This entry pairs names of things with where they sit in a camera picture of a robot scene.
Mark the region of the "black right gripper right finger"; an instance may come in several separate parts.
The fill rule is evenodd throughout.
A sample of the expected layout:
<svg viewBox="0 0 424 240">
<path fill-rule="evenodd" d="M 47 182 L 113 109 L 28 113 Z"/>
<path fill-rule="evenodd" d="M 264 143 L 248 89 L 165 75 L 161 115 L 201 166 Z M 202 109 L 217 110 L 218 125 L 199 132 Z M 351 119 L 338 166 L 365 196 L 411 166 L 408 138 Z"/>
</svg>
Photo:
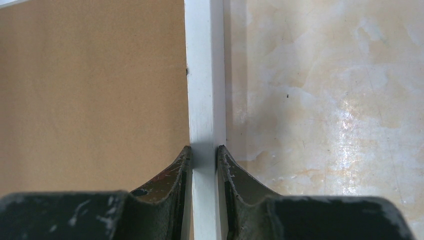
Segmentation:
<svg viewBox="0 0 424 240">
<path fill-rule="evenodd" d="M 281 195 L 217 149 L 228 240 L 412 240 L 401 212 L 373 196 Z"/>
</svg>

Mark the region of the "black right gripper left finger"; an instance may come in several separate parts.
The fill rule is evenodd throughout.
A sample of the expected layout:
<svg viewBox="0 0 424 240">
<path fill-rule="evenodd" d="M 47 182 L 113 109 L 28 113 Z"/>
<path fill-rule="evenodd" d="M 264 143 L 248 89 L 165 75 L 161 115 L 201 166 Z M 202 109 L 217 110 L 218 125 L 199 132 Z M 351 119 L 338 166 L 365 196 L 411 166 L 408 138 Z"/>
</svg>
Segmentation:
<svg viewBox="0 0 424 240">
<path fill-rule="evenodd" d="M 187 240 L 192 149 L 132 191 L 16 192 L 0 200 L 3 240 Z"/>
</svg>

